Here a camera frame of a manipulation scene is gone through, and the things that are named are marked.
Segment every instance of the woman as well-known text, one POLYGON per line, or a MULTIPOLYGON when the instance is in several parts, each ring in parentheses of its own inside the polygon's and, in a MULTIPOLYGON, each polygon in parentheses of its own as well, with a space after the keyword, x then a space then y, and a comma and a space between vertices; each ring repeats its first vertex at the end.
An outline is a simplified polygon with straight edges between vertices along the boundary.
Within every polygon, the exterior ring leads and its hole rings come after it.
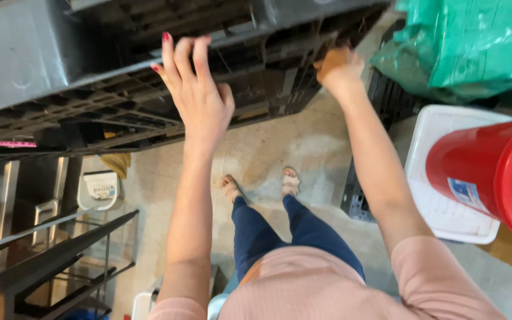
MULTIPOLYGON (((174 48, 163 34, 164 66, 153 64, 183 123, 183 173, 167 236, 167 265, 149 319, 207 317, 212 239, 209 178, 212 158, 234 111, 231 89, 210 76, 210 37, 183 38, 174 48), (196 75, 189 55, 193 51, 196 75)), ((234 255, 240 286, 220 319, 501 319, 480 289, 436 239, 418 213, 393 144, 367 98, 364 63, 347 48, 316 65, 317 79, 341 105, 357 175, 378 221, 402 303, 365 285, 362 266, 327 224, 299 203, 299 178, 284 170, 282 198, 293 234, 284 243, 246 205, 234 179, 223 189, 234 202, 234 255)))

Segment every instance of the navy blue pants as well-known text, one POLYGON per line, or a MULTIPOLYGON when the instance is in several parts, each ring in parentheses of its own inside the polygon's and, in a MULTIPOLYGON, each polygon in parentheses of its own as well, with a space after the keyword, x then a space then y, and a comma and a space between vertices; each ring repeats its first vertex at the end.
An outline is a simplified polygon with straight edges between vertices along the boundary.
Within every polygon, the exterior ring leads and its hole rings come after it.
POLYGON ((326 251, 345 261, 365 278, 359 259, 335 230, 293 196, 286 195, 283 203, 293 238, 290 244, 283 242, 262 215, 246 204, 243 197, 234 200, 234 262, 238 281, 242 281, 250 267, 263 255, 289 245, 306 245, 326 251))

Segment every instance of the pink sweater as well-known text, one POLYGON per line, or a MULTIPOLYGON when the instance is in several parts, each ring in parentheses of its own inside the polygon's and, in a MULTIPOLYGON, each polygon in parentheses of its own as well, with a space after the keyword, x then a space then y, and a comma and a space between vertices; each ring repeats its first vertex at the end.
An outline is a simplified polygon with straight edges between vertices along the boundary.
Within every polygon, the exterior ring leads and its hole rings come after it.
MULTIPOLYGON (((391 255, 402 303, 369 288, 331 254, 285 247, 261 258, 221 309, 219 320, 240 319, 504 319, 449 249, 432 237, 412 237, 391 255)), ((158 303, 148 320, 205 320, 193 300, 158 303)))

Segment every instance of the stained floor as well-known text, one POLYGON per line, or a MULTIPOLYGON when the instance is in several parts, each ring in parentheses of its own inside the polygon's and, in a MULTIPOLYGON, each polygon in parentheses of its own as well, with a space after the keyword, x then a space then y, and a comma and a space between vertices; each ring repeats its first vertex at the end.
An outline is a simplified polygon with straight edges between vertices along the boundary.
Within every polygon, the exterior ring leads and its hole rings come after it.
MULTIPOLYGON (((370 57, 377 50, 380 35, 392 19, 395 16, 387 17, 361 44, 358 51, 363 56, 370 57)), ((370 70, 366 68, 364 80, 369 78, 370 70)), ((182 152, 183 143, 175 143, 132 155, 121 210, 141 210, 133 244, 137 265, 110 285, 110 290, 116 288, 113 319, 131 314, 135 295, 163 274, 166 235, 182 169, 182 152)), ((351 246, 363 263, 367 284, 398 295, 377 225, 351 220, 339 209, 351 157, 341 109, 324 92, 300 114, 228 131, 215 155, 210 182, 212 262, 221 266, 227 276, 234 270, 232 204, 220 191, 222 176, 231 174, 236 178, 253 207, 283 240, 289 241, 287 214, 281 205, 281 172, 285 166, 292 166, 302 180, 299 199, 351 246)), ((100 168, 103 167, 97 158, 85 159, 86 171, 100 168)), ((473 245, 448 245, 493 302, 512 318, 512 267, 473 245)))

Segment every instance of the red plastic container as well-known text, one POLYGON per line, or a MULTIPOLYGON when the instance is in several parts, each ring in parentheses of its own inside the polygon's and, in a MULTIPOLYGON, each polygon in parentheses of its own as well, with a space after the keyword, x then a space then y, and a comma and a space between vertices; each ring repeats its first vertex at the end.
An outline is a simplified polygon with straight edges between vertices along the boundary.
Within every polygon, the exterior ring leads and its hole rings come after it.
POLYGON ((512 122, 445 135, 430 150, 426 173, 437 191, 512 231, 512 122))

